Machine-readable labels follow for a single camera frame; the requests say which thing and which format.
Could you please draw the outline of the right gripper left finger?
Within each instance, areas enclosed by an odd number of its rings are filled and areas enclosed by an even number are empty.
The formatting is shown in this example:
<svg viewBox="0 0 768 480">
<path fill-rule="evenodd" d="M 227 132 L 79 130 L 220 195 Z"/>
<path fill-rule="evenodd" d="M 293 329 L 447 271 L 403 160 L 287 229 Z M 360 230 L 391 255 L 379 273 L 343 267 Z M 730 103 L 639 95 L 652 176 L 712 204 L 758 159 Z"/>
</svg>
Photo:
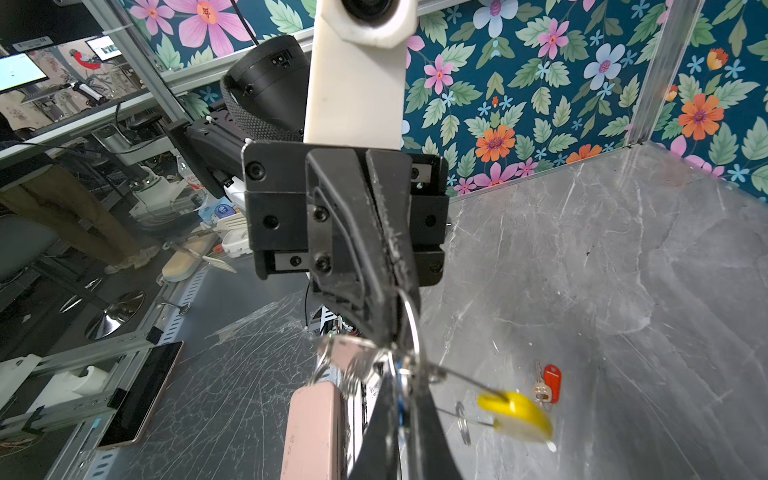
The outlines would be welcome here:
<svg viewBox="0 0 768 480">
<path fill-rule="evenodd" d="M 399 471 L 400 395 L 398 382 L 387 375 L 380 386 L 351 480 L 396 480 Z"/>
</svg>

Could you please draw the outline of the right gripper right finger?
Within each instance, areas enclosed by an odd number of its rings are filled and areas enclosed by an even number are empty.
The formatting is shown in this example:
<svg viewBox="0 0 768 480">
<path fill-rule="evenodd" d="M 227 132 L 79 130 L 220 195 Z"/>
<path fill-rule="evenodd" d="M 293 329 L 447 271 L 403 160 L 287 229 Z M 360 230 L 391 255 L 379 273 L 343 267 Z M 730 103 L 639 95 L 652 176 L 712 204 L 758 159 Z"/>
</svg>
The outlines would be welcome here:
<svg viewBox="0 0 768 480">
<path fill-rule="evenodd" d="M 410 381 L 406 399 L 409 479 L 461 480 L 427 380 Z"/>
</svg>

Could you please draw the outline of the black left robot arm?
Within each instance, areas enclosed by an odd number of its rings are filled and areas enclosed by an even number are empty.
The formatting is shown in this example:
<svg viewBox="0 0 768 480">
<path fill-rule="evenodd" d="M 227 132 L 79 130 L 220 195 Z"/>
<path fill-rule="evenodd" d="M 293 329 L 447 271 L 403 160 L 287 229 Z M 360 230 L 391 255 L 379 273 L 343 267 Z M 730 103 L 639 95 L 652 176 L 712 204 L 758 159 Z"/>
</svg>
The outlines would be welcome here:
<svg viewBox="0 0 768 480">
<path fill-rule="evenodd" d="M 294 38 L 266 40 L 223 75 L 208 118 L 174 122 L 167 134 L 213 196 L 243 183 L 258 277 L 306 272 L 364 337 L 408 345 L 407 314 L 443 274 L 447 162 L 308 142 L 309 79 Z"/>
</svg>

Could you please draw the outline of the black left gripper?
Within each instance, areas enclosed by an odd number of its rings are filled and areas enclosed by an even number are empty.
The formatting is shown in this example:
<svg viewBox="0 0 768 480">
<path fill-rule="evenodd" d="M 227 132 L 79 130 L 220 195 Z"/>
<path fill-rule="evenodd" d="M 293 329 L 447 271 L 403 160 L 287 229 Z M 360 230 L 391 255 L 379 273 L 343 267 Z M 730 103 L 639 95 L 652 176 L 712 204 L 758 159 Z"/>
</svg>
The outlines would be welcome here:
<svg viewBox="0 0 768 480">
<path fill-rule="evenodd" d="M 398 346 L 412 350 L 400 293 L 418 314 L 419 286 L 442 278 L 446 160 L 279 141 L 251 143 L 242 157 L 257 275 L 311 272 L 322 303 L 377 346 L 393 341 L 398 313 Z"/>
</svg>

